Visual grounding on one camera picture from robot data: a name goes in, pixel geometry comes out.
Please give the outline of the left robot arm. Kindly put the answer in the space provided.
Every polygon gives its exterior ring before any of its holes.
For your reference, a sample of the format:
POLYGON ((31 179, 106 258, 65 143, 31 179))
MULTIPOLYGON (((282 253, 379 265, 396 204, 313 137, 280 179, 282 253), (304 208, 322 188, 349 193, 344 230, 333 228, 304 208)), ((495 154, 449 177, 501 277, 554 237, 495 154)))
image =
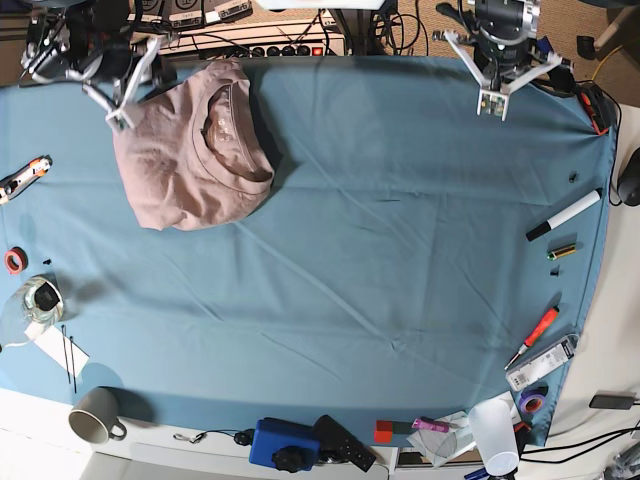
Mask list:
POLYGON ((539 1, 442 2, 436 11, 463 31, 434 31, 432 39, 448 43, 483 90, 508 94, 533 82, 569 94, 576 86, 573 63, 538 35, 540 6, 539 1))

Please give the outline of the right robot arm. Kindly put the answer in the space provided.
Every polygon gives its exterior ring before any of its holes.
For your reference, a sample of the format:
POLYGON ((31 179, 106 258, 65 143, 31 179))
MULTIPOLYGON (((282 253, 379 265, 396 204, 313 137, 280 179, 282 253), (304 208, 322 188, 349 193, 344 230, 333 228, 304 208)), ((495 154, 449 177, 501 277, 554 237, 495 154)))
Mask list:
POLYGON ((145 15, 143 1, 34 1, 21 58, 39 84, 75 83, 106 112, 133 102, 139 86, 156 93, 177 80, 160 56, 171 26, 145 15))

